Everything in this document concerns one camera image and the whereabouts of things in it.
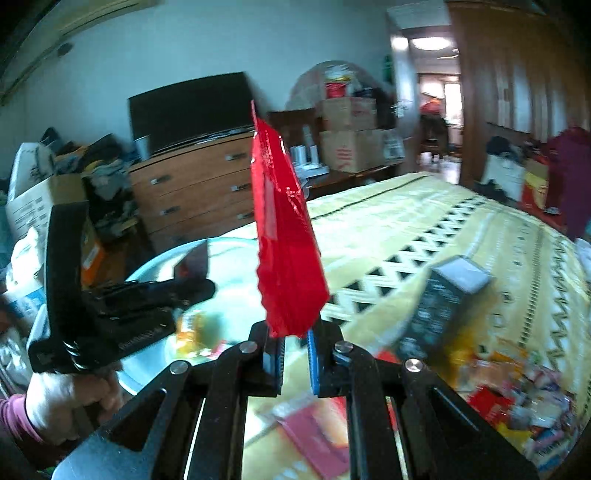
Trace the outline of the person's left hand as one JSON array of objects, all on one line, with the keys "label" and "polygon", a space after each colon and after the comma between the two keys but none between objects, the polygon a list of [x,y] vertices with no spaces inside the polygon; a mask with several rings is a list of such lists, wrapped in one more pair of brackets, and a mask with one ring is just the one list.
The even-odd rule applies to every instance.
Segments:
[{"label": "person's left hand", "polygon": [[33,373],[25,394],[24,409],[37,434],[51,445],[60,445],[81,436],[78,410],[96,404],[95,419],[99,425],[110,420],[123,406],[117,362],[104,375],[65,375]]}]

